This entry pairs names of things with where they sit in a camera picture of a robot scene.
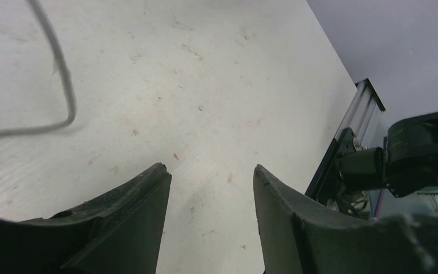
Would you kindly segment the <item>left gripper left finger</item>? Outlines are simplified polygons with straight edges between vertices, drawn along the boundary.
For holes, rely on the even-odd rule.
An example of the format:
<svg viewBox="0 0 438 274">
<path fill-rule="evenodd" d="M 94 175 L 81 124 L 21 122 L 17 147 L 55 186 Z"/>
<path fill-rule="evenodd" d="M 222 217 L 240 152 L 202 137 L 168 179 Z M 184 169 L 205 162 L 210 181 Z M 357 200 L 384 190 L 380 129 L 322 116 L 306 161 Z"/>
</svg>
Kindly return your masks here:
<svg viewBox="0 0 438 274">
<path fill-rule="evenodd" d="M 48 219 L 0 219 L 0 273 L 155 273 L 172 176 L 156 163 Z"/>
</svg>

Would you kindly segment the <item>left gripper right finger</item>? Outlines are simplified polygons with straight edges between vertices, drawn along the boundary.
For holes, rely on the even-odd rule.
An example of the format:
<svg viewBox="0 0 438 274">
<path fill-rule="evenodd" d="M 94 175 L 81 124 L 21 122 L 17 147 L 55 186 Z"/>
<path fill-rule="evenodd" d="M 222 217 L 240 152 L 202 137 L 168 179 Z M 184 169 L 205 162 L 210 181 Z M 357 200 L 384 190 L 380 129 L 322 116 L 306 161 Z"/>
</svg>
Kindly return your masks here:
<svg viewBox="0 0 438 274">
<path fill-rule="evenodd" d="M 266 273 L 438 273 L 438 213 L 361 220 L 253 175 Z"/>
</svg>

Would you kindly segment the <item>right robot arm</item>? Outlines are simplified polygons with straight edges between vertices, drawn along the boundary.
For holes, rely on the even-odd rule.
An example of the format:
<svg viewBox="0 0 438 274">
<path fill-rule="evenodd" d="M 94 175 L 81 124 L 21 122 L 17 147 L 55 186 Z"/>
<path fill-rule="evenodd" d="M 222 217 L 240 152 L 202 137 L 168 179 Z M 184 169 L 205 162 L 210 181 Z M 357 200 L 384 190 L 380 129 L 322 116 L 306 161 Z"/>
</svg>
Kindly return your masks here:
<svg viewBox="0 0 438 274">
<path fill-rule="evenodd" d="M 382 147 L 343 152 L 338 168 L 347 192 L 389 190 L 402 198 L 438 188 L 438 112 L 396 122 Z"/>
</svg>

